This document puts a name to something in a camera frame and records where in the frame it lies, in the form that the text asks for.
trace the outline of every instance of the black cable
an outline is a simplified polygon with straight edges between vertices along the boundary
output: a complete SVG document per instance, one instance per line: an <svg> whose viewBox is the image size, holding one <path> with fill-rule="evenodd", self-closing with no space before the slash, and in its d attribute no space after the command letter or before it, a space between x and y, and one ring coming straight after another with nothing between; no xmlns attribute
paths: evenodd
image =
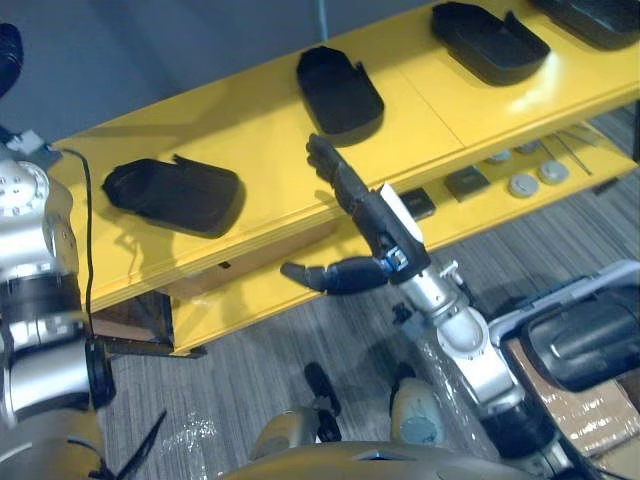
<svg viewBox="0 0 640 480"><path fill-rule="evenodd" d="M612 478L617 478L618 480L633 480L632 478L629 477L625 477L624 475L618 475L617 473L613 473L613 472L609 472L608 470L605 470L604 468L599 468L599 467L594 467L598 472L604 474L604 475L608 475L609 477Z"/></svg>
<svg viewBox="0 0 640 480"><path fill-rule="evenodd" d="M93 336L93 318L91 315L91 288L93 287L93 253L91 250L93 230L93 197L91 194L91 171L89 170L89 161L77 150L71 148L60 149L63 153L68 153L78 157L82 161L82 169L84 170L84 180L87 188L87 289L85 291L84 308L87 312L87 319L89 320L89 331Z"/></svg>

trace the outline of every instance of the round button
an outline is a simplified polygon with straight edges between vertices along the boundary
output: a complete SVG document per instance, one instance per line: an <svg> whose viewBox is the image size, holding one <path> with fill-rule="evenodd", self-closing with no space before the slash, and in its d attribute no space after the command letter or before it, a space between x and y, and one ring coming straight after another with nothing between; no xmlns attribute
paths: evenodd
<svg viewBox="0 0 640 480"><path fill-rule="evenodd" d="M540 148L542 142L540 140L534 140L532 142L523 143L519 147L516 147L516 151L519 153L529 154L535 152Z"/></svg>
<svg viewBox="0 0 640 480"><path fill-rule="evenodd" d="M538 191L538 181L526 173L517 173L509 180L509 191L514 197L531 197Z"/></svg>
<svg viewBox="0 0 640 480"><path fill-rule="evenodd" d="M549 160L538 168L540 180L549 185L557 185L569 177L569 169L560 162Z"/></svg>
<svg viewBox="0 0 640 480"><path fill-rule="evenodd" d="M511 150L503 150L487 158L487 163L490 163L492 165L497 165L497 164L506 162L510 158L511 158Z"/></svg>

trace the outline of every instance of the cardboard box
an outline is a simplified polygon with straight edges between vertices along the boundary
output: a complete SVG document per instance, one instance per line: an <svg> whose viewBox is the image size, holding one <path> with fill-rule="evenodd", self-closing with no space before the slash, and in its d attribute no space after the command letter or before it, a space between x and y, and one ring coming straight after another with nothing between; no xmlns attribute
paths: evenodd
<svg viewBox="0 0 640 480"><path fill-rule="evenodd" d="M509 341L507 348L560 430L584 455L602 454L640 433L640 415L617 382L580 393L560 390L538 374L518 340Z"/></svg>
<svg viewBox="0 0 640 480"><path fill-rule="evenodd" d="M636 436L608 451L595 459L594 463L623 477L640 478L640 437Z"/></svg>
<svg viewBox="0 0 640 480"><path fill-rule="evenodd" d="M239 257L231 258L227 262L222 262L215 267L196 275L182 278L157 290L172 298L189 300L218 288L246 273L257 270L264 265L279 259L286 259L287 255L291 255L296 250L328 237L335 231L336 226L337 223L335 221L318 225Z"/></svg>

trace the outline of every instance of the plastic wrap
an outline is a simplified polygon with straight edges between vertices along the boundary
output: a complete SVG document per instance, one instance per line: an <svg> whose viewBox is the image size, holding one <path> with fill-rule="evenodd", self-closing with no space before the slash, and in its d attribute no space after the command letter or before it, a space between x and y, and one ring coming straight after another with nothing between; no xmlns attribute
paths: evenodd
<svg viewBox="0 0 640 480"><path fill-rule="evenodd" d="M427 331L417 344L426 359L425 368L442 412L444 446L487 460L497 460L498 452L468 405L466 389L456 367L442 352L434 332Z"/></svg>
<svg viewBox="0 0 640 480"><path fill-rule="evenodd" d="M160 456L182 453L186 457L189 479L208 480L202 441L212 439L216 435L216 427L212 421L191 412L180 430L162 439Z"/></svg>
<svg viewBox="0 0 640 480"><path fill-rule="evenodd" d="M508 348L560 430L584 455L601 454L640 433L640 415L615 381L580 393L560 390L535 371L519 341Z"/></svg>

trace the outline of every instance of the wire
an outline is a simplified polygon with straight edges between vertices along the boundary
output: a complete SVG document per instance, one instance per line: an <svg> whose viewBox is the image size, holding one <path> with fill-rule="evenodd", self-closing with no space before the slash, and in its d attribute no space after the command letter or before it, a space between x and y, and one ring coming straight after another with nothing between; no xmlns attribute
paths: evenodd
<svg viewBox="0 0 640 480"><path fill-rule="evenodd" d="M84 309L87 312L89 320L89 331L93 336L93 318L91 315L91 288L93 287L93 252L92 246L92 230L93 230L93 197L91 194L91 171L89 170L89 161L77 150L72 148L60 149L63 153L68 153L79 158L82 161L82 169L84 170L84 180L87 189L87 288L85 291Z"/></svg>
<svg viewBox="0 0 640 480"><path fill-rule="evenodd" d="M325 0L316 0L318 4L318 23L320 24L320 37L322 43L329 41L329 25L327 23L327 4Z"/></svg>
<svg viewBox="0 0 640 480"><path fill-rule="evenodd" d="M599 467L594 467L598 472L604 474L604 475L608 475L609 477L612 478L617 478L618 480L633 480L632 478L629 477L625 477L624 475L618 475L617 473L613 473L613 472L609 472L608 470L605 470L604 468L599 468Z"/></svg>

